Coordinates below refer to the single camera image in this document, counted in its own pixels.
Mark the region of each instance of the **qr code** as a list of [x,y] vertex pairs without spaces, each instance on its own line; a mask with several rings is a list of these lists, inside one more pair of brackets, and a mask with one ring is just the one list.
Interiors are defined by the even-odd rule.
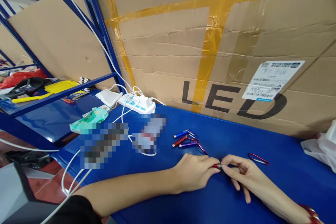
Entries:
[[269,64],[270,64],[269,62],[263,63],[261,67],[267,67]]

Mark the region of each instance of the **shipping label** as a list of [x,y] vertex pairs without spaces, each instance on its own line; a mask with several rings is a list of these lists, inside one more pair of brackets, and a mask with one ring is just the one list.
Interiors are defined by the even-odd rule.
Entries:
[[266,61],[254,74],[244,99],[270,102],[302,67],[305,61]]

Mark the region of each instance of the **green plastic bag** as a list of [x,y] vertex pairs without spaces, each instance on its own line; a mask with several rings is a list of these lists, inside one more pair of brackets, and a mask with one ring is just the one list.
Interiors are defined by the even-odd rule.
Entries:
[[72,132],[81,133],[84,129],[93,129],[96,128],[96,123],[105,121],[108,117],[108,113],[103,108],[92,108],[92,111],[87,114],[82,119],[70,124],[70,130]]

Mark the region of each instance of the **black sleeve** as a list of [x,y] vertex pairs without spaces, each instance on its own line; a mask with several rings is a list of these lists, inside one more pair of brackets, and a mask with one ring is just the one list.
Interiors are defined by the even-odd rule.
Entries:
[[90,201],[80,195],[71,196],[48,224],[101,224],[99,216],[94,212]]

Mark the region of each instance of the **black plastic bag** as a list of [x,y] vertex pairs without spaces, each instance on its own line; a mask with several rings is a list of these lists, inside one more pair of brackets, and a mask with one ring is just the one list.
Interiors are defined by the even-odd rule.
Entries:
[[4,154],[7,160],[12,162],[17,162],[22,166],[32,168],[35,170],[41,169],[43,166],[49,164],[52,161],[50,155],[46,152],[36,152],[30,150],[24,151],[8,151]]

